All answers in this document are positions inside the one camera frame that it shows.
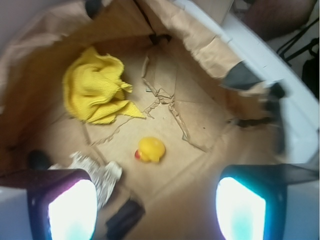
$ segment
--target crumpled paper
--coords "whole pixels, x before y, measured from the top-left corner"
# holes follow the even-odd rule
[[[122,168],[114,161],[111,161],[106,166],[99,166],[90,157],[82,155],[77,151],[70,155],[72,163],[67,169],[83,169],[91,178],[96,188],[98,199],[98,210],[100,210],[109,200],[116,182],[122,175]],[[60,164],[52,165],[49,170],[66,169]]]

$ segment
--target rubber duck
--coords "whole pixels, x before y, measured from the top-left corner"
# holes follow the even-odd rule
[[[166,147],[158,138],[149,136],[139,141],[138,150],[135,151],[135,158],[142,162],[159,163],[160,158],[165,154]]]

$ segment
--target brown paper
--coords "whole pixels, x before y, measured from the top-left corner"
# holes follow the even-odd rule
[[[223,167],[274,162],[269,126],[241,129],[228,121],[264,117],[262,89],[223,88],[241,60],[167,0],[114,0],[94,20],[83,7],[75,1],[49,10],[8,46],[6,53],[16,54],[0,60],[7,73],[1,77],[0,171],[25,168],[34,149],[65,166],[76,151],[102,166],[115,161],[123,176],[98,214],[95,238],[105,238],[105,222],[128,198],[138,199],[146,212],[129,239],[220,238],[214,197]],[[153,45],[149,36],[162,34],[171,38]],[[110,125],[92,125],[70,118],[62,77],[92,45],[124,63],[121,79],[133,85],[126,98],[146,119],[119,115]],[[134,158],[147,136],[165,144],[159,164]]]

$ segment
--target led light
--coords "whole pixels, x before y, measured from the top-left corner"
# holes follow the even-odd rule
[[[88,240],[95,230],[97,192],[82,179],[48,205],[52,240]]]
[[[220,180],[216,190],[216,214],[226,240],[264,238],[266,200],[232,177]]]

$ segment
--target yellow towel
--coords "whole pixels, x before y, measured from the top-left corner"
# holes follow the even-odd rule
[[[110,124],[119,114],[145,118],[134,103],[125,100],[132,85],[120,79],[124,64],[110,55],[85,50],[63,77],[64,105],[69,113],[93,124]]]

